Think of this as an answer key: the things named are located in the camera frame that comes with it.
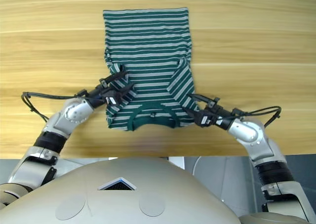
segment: green striped shirt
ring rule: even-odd
[[[135,83],[121,105],[108,105],[109,128],[193,123],[182,109],[198,109],[188,97],[194,93],[188,15],[187,8],[103,11],[106,63],[112,74],[128,71],[111,85]]]

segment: wood grain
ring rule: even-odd
[[[188,7],[196,92],[221,105],[280,105],[267,129],[285,154],[316,153],[315,0],[0,0],[0,158],[20,158],[43,121],[22,91],[73,95],[109,74],[103,9]],[[46,115],[61,101],[34,99]],[[246,155],[225,131],[145,125],[107,128],[104,108],[80,125],[63,157]]]

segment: gray floor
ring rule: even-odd
[[[185,157],[185,169],[188,172],[192,173],[197,158]],[[57,175],[99,160],[108,158],[60,159],[56,166]],[[288,156],[287,161],[316,210],[316,154]],[[0,159],[0,184],[7,182],[17,162]],[[252,168],[248,157],[202,157],[196,165],[195,177],[237,216],[261,211],[261,205],[265,203],[256,170]]]

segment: fabric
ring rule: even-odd
[[[121,105],[108,105],[110,128],[193,123],[182,109],[198,109],[188,97],[194,93],[188,14],[187,8],[103,11],[107,66],[112,74],[128,71],[112,86],[120,89],[135,83]]]

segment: white stripe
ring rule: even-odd
[[[130,18],[130,17],[148,17],[148,16],[161,16],[161,15],[165,15],[165,16],[175,16],[175,15],[188,15],[187,13],[153,13],[153,14],[142,14],[142,15],[123,15],[123,16],[105,16],[105,19],[109,19],[109,18]]]
[[[115,117],[115,120],[125,120],[125,119],[129,119],[130,116],[117,116]]]
[[[183,103],[183,107],[186,107],[188,105],[188,103],[190,102],[190,98],[188,97],[187,100]]]
[[[142,47],[142,49],[141,50],[121,50],[121,49],[119,49],[119,50],[111,50],[111,53],[112,54],[114,54],[114,53],[118,53],[118,52],[120,52],[120,53],[135,53],[135,52],[141,52],[141,51],[162,51],[162,50],[180,50],[180,49],[182,49],[182,48],[184,48],[184,49],[187,49],[188,48],[188,46],[180,46],[180,47],[177,47],[177,48],[167,48],[167,49],[165,49],[166,47],[164,47],[164,49],[148,49],[148,48],[143,48]]]
[[[141,107],[142,105],[127,105],[124,107],[124,109],[137,109]]]
[[[172,83],[167,87],[167,90],[170,91],[171,88],[179,81],[179,79],[189,70],[189,67],[185,67],[182,72],[172,81]]]
[[[193,87],[194,87],[194,85],[192,84],[192,86],[187,90],[186,95],[184,95],[183,98],[179,101],[180,104],[181,104],[182,100],[185,99],[185,97],[187,96],[187,94],[190,93],[190,91],[193,89]]]
[[[172,106],[179,106],[180,104],[178,102],[168,102],[168,103],[162,103],[162,105],[166,107],[172,107]]]
[[[125,31],[139,31],[139,30],[159,30],[159,29],[175,29],[175,28],[188,28],[189,24],[182,26],[158,26],[158,27],[139,27],[139,28],[110,28],[106,27],[106,31],[111,32],[125,32]]]
[[[173,98],[162,98],[162,99],[153,99],[153,100],[140,100],[140,101],[136,101],[136,102],[152,102],[152,101],[170,101],[170,100],[174,100]]]
[[[186,112],[176,112],[177,116],[183,116],[183,115],[188,115]]]
[[[143,82],[143,81],[154,81],[154,80],[170,80],[169,77],[164,77],[164,78],[154,78],[154,79],[137,79],[137,80],[132,80],[133,82]]]
[[[127,126],[125,126],[125,127],[113,127],[111,129],[127,130]]]
[[[148,73],[148,74],[129,74],[130,77],[152,77],[152,76],[166,76],[173,75],[174,72],[162,72],[162,73]]]
[[[154,82],[154,83],[138,83],[134,87],[156,87],[156,86],[167,86],[169,82]]]
[[[177,67],[170,67],[170,68],[161,68],[161,69],[146,69],[146,70],[130,70],[128,69],[129,72],[143,72],[143,71],[156,71],[156,70],[176,70]]]
[[[110,114],[112,114],[112,115],[114,115],[109,109],[107,109],[107,112],[110,113]]]
[[[129,10],[103,10],[103,14],[125,14],[125,13],[150,13],[150,12],[180,12],[188,8],[164,8],[164,9],[129,9]]]
[[[170,93],[173,94],[181,86],[181,83],[185,82],[188,77],[190,77],[190,74],[188,74],[183,80],[181,80],[181,82],[178,84],[178,86],[176,88],[170,90]]]
[[[139,90],[137,89],[137,92],[152,92],[152,91],[161,91],[164,90],[163,88],[158,88],[158,89],[146,89],[146,90]]]
[[[188,16],[178,17],[178,18],[135,18],[135,19],[118,19],[118,20],[109,20],[105,19],[106,23],[134,23],[134,22],[153,22],[153,21],[177,21],[177,20],[187,20]]]
[[[119,108],[117,108],[117,107],[111,107],[113,110],[115,110],[116,112],[118,112],[119,111]]]
[[[130,36],[130,37],[111,37],[105,36],[105,39],[109,40],[126,40],[126,39],[152,39],[152,38],[169,38],[169,37],[188,37],[190,33],[182,34],[165,34],[165,35],[148,35],[148,36]]]
[[[165,59],[128,60],[128,62],[148,62],[148,61],[157,61],[157,60],[180,60],[180,59],[183,59],[183,57],[169,57]]]
[[[185,126],[188,126],[188,125],[191,125],[191,124],[194,124],[194,123],[193,122],[191,122],[191,123],[180,122],[180,126],[182,126],[182,127],[185,127]]]
[[[186,29],[181,29],[181,30],[173,30],[173,31],[170,31],[170,30],[168,30],[168,31],[159,31],[159,32],[141,32],[141,33],[133,33],[133,32],[131,32],[131,33],[109,33],[109,34],[111,34],[111,35],[113,35],[113,37],[114,36],[120,36],[120,35],[142,35],[142,36],[144,36],[144,34],[148,34],[148,33],[154,33],[154,34],[157,34],[157,33],[159,33],[159,34],[161,34],[161,33],[169,33],[169,32],[172,32],[172,33],[186,33],[187,32],[187,30]]]
[[[149,111],[162,111],[162,109],[146,109],[146,110],[142,110],[142,112],[149,112]]]
[[[150,116],[151,114],[138,114],[136,115],[136,118],[139,118],[139,117],[146,117],[146,116]],[[164,117],[171,117],[170,114],[168,113],[156,113],[155,114],[155,117],[161,117],[161,116],[164,116]]]
[[[187,81],[187,83],[183,86],[183,88],[177,93],[177,95],[174,97],[174,99],[178,99],[180,96],[181,96],[181,94],[184,92],[184,90],[186,90],[187,89],[187,87],[189,86],[189,84],[190,83],[192,83],[193,82],[193,79],[192,78],[189,78],[189,80]]]
[[[187,44],[187,45],[191,45],[192,44],[191,41],[188,41],[188,40],[186,41],[184,39],[148,40],[148,39],[144,38],[141,41],[121,41],[121,42],[119,42],[120,45],[117,45],[117,46],[122,47],[122,46],[124,46],[124,45],[122,45],[123,43],[132,43],[134,46],[137,46],[136,48],[138,48],[138,47],[144,46],[144,43],[149,44],[149,42],[162,42],[161,44],[158,44],[157,46],[163,46],[164,44],[179,44],[179,43],[180,44]],[[115,47],[115,45],[114,46],[110,46],[108,44],[108,42],[105,43],[105,46],[106,46],[106,48],[110,47],[112,49],[113,49],[113,47]]]
[[[156,66],[177,66],[177,62],[163,62],[163,63],[139,63],[139,64],[125,64],[126,67],[156,67]]]
[[[132,114],[132,113],[134,113],[134,112],[118,112],[117,114]]]
[[[148,94],[137,94],[136,98],[143,98],[143,97],[165,97],[170,96],[168,92],[161,92],[161,93],[148,93]]]
[[[155,56],[174,56],[174,55],[183,55],[187,51],[176,51],[172,53],[148,53],[148,54],[134,54],[134,55],[111,55],[112,58],[138,58],[138,57],[155,57]]]
[[[113,124],[111,124],[111,126],[120,125],[120,124],[127,124],[127,122],[123,122],[123,123],[113,123]]]

